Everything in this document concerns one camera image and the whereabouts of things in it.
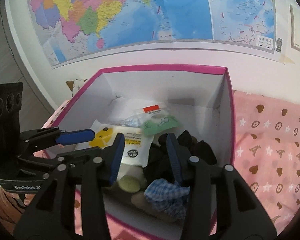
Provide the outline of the person left hand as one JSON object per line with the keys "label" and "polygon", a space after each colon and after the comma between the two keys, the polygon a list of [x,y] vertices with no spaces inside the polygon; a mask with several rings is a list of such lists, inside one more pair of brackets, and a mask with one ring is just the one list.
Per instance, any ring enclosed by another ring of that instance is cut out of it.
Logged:
{"label": "person left hand", "polygon": [[0,223],[10,233],[22,214],[34,198],[34,194],[25,194],[24,200],[16,193],[6,192],[0,187]]}

